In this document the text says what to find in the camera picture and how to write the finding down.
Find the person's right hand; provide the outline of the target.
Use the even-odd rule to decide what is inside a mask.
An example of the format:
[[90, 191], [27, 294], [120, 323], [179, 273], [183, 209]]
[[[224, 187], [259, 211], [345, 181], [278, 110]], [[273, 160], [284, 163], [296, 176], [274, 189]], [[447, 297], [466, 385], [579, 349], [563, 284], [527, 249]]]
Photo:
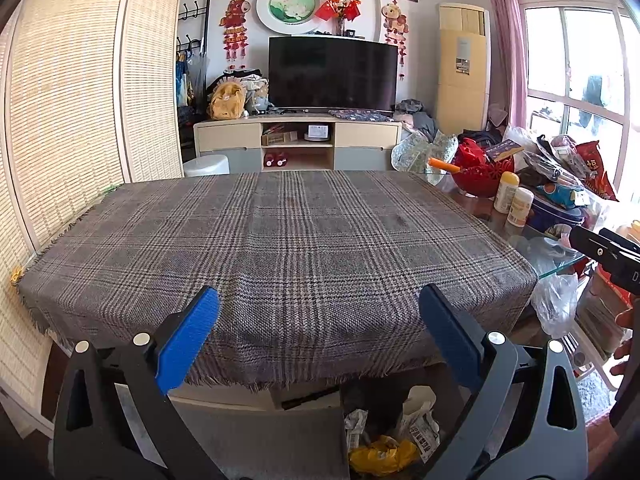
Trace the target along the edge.
[[[616, 316], [616, 324], [628, 330], [634, 330], [634, 308], [628, 309]], [[611, 368], [613, 376], [624, 376], [632, 348], [632, 338], [623, 342], [613, 353], [615, 364]]]

